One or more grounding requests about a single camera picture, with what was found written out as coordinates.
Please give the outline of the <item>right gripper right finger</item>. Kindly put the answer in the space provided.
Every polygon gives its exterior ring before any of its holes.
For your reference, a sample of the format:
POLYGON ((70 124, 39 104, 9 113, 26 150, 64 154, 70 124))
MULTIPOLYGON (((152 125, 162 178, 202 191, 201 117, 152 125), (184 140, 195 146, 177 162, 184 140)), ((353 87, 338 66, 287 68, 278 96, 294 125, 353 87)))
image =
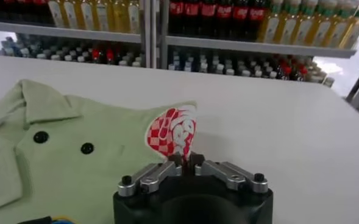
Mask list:
POLYGON ((227 161, 217 163, 206 160, 204 155, 192 153, 188 165, 195 176, 213 176, 230 190, 249 188, 255 194, 268 192, 268 181, 262 173, 251 173, 227 161))

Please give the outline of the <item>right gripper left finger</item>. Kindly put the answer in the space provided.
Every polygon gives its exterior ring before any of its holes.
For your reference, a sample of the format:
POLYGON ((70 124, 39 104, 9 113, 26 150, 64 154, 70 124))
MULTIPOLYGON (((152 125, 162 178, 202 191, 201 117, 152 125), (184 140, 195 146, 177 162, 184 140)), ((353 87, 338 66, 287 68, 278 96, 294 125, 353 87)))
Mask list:
POLYGON ((125 175, 118 183, 117 193, 121 197, 132 197, 137 192, 151 194, 159 190, 167 177, 181 176, 183 158, 179 153, 168 157, 163 163, 150 163, 133 175, 125 175))

